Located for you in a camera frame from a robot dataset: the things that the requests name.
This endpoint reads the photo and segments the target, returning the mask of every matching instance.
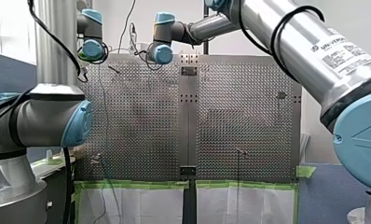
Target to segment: silver robot arm segment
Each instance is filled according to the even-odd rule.
[[[237,27],[224,14],[185,24],[176,21],[171,13],[160,12],[156,16],[154,30],[148,58],[155,63],[167,64],[172,61],[172,41],[200,45],[212,37],[235,31]]]

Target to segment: white plastic sheet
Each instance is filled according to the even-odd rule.
[[[112,190],[108,186],[82,189],[78,223],[182,224],[183,192],[183,189]],[[199,188],[198,224],[293,224],[295,199],[294,189],[233,185]]]
[[[198,189],[197,201],[201,224],[294,223],[294,190]]]
[[[181,224],[182,214],[182,189],[83,189],[78,223]]]

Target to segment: stainless steel panel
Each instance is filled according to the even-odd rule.
[[[46,223],[47,197],[47,184],[40,180],[35,184],[33,191],[0,204],[0,224]]]
[[[199,56],[199,69],[198,178],[292,181],[300,88],[269,57]]]
[[[110,55],[105,64],[91,65],[89,83],[82,90],[92,101],[92,130],[76,178],[178,179],[178,83],[178,63],[151,71],[138,58]],[[90,164],[98,153],[107,174],[100,165]]]
[[[183,165],[197,165],[199,179],[236,179],[243,150],[241,179],[294,180],[300,87],[269,57],[190,56],[157,72],[128,55],[89,68],[82,89],[93,104],[92,133],[77,179],[174,180]],[[181,76],[184,65],[197,75]],[[98,153],[107,176],[90,163]]]
[[[37,186],[26,156],[0,161],[0,206],[34,193]]]

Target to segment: wire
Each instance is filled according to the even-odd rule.
[[[10,110],[14,109],[15,107],[17,107],[18,105],[22,104],[25,100],[28,99],[28,97],[26,96],[32,89],[29,89],[28,91],[25,91],[23,94],[19,95],[17,97],[17,99],[9,106],[7,107],[6,109],[2,110],[2,112],[0,112],[0,118],[2,118],[6,113],[8,113]],[[12,102],[13,101],[13,98],[10,98],[8,101],[5,101],[2,105],[0,105],[0,109],[1,108],[4,108],[5,105],[7,105],[7,102]]]
[[[279,21],[278,25],[273,29],[272,32],[272,37],[270,38],[270,51],[272,52],[272,57],[275,60],[275,62],[278,64],[278,66],[281,68],[281,70],[290,78],[292,78],[294,81],[298,82],[295,77],[288,71],[287,67],[285,64],[282,62],[282,60],[279,58],[278,53],[276,52],[275,46],[278,45],[280,46],[280,40],[282,37],[282,31],[284,30],[285,25],[298,13],[305,12],[305,11],[313,11],[315,12],[320,20],[324,21],[324,15],[322,12],[317,9],[316,7],[312,6],[302,6],[298,7],[294,11],[287,13],[283,18]]]
[[[324,21],[324,15],[322,14],[322,12],[317,9],[316,7],[312,7],[312,6],[303,6],[303,7],[298,7],[297,9],[295,9],[294,11],[286,14],[278,23],[278,25],[275,27],[275,29],[273,30],[272,32],[272,37],[270,39],[270,52],[268,49],[264,48],[262,45],[260,45],[255,39],[253,39],[249,33],[247,33],[246,31],[246,28],[244,26],[244,23],[243,23],[243,18],[242,18],[242,15],[241,15],[241,10],[242,10],[242,5],[243,5],[243,1],[242,0],[239,0],[239,24],[240,24],[240,28],[241,30],[243,31],[244,35],[250,40],[250,42],[252,42],[258,49],[262,50],[263,52],[265,52],[266,54],[270,55],[273,57],[273,59],[275,60],[276,64],[281,68],[281,70],[284,72],[285,75],[287,75],[289,78],[291,78],[293,81],[298,82],[298,80],[296,80],[296,78],[290,73],[290,71],[288,71],[287,67],[285,66],[285,64],[282,62],[282,60],[280,59],[279,55],[278,55],[278,52],[276,51],[276,45],[280,45],[280,42],[278,42],[278,40],[282,37],[282,31],[285,27],[285,25],[287,24],[287,22],[289,22],[293,17],[294,15],[300,13],[300,12],[304,12],[304,11],[313,11],[315,12],[320,20]]]
[[[66,53],[66,55],[69,57],[69,59],[72,61],[72,63],[75,65],[76,67],[76,71],[77,71],[77,77],[79,77],[81,75],[81,66],[80,64],[78,63],[77,61],[77,58],[75,57],[75,55],[73,55],[73,53],[61,42],[61,40],[55,36],[50,30],[49,28],[36,16],[36,14],[34,13],[34,0],[28,0],[28,6],[29,6],[29,12],[31,13],[31,16],[34,18],[34,21],[44,30],[46,31],[46,33],[51,36],[52,39],[55,40],[55,42],[57,42],[58,45],[61,46],[61,48],[64,50],[64,52]]]
[[[6,106],[11,105],[14,103],[14,101],[17,99],[18,96],[13,96],[7,99],[4,99],[3,101],[0,101],[0,110],[5,108]]]
[[[264,48],[262,45],[260,45],[255,39],[253,39],[249,33],[247,33],[246,31],[246,28],[244,26],[244,23],[243,23],[243,17],[241,15],[241,9],[243,7],[243,1],[244,0],[239,0],[239,25],[240,25],[240,29],[241,31],[243,32],[243,34],[250,40],[250,42],[252,42],[258,49],[260,49],[261,51],[263,51],[264,53],[266,53],[267,55],[271,55],[269,50],[267,50],[266,48]]]
[[[96,222],[99,221],[102,217],[104,217],[104,215],[106,215],[106,212],[107,212],[106,199],[104,198],[104,194],[103,194],[105,185],[106,185],[105,183],[102,185],[102,191],[101,191],[102,201],[103,201],[103,212],[101,213],[100,216],[96,217],[95,220],[93,220],[93,224],[96,224]]]
[[[104,142],[107,144],[107,142],[108,142],[108,130],[109,130],[110,121],[109,121],[109,114],[108,114],[108,110],[107,110],[106,90],[105,90],[104,85],[102,83],[101,66],[100,65],[98,65],[98,81],[99,81],[99,84],[101,85],[101,88],[103,90],[104,114],[106,115],[106,127],[105,127],[105,136],[104,136],[105,140],[104,140]],[[105,185],[102,186],[103,212],[101,213],[100,216],[96,217],[95,220],[93,220],[93,224],[96,224],[96,222],[99,221],[106,214],[106,200],[105,200],[104,194],[103,194],[104,186]]]
[[[128,13],[127,19],[125,20],[125,27],[124,30],[122,31],[121,37],[119,38],[119,44],[118,44],[118,53],[121,50],[121,44],[122,44],[122,38],[124,37],[125,32],[127,31],[128,27],[128,20],[130,19],[130,16],[132,14],[133,9],[135,8],[136,5],[136,0],[133,0],[132,7],[130,12]]]
[[[133,45],[133,48],[135,49],[135,52],[134,52],[134,55],[136,55],[136,56],[139,56],[139,58],[143,61],[143,62],[145,62],[145,64],[147,65],[147,67],[150,69],[150,70],[153,70],[153,71],[157,71],[157,70],[159,70],[159,69],[161,69],[162,67],[163,67],[163,64],[160,64],[158,67],[152,67],[152,66],[150,66],[150,65],[157,65],[157,63],[151,63],[151,62],[149,62],[148,61],[148,54],[149,54],[149,51],[150,51],[150,48],[151,48],[151,46],[153,45],[152,43],[148,46],[148,48],[147,48],[147,50],[141,50],[141,51],[139,51],[138,49],[137,49],[137,47],[136,47],[136,43],[133,41],[133,39],[132,39],[132,34],[131,34],[131,32],[132,31],[134,31],[134,33],[137,35],[137,33],[136,33],[136,26],[135,26],[135,24],[133,23],[133,22],[131,22],[131,24],[130,24],[130,38],[131,38],[131,43],[132,43],[132,45]]]
[[[70,215],[70,205],[72,201],[72,163],[70,162],[69,148],[63,147],[64,163],[66,170],[66,201],[62,217],[62,224],[67,224]]]
[[[104,63],[106,62],[107,58],[109,57],[109,48],[107,47],[107,45],[102,42],[102,46],[104,48],[104,55],[102,56],[102,58],[98,61],[98,62],[90,62],[92,64],[101,64],[101,63]]]
[[[109,53],[114,52],[116,50],[119,50],[119,49],[110,49]]]

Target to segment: gray floor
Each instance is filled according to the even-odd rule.
[[[348,224],[349,211],[368,202],[368,188],[341,165],[309,165],[317,168],[300,181],[298,224]]]

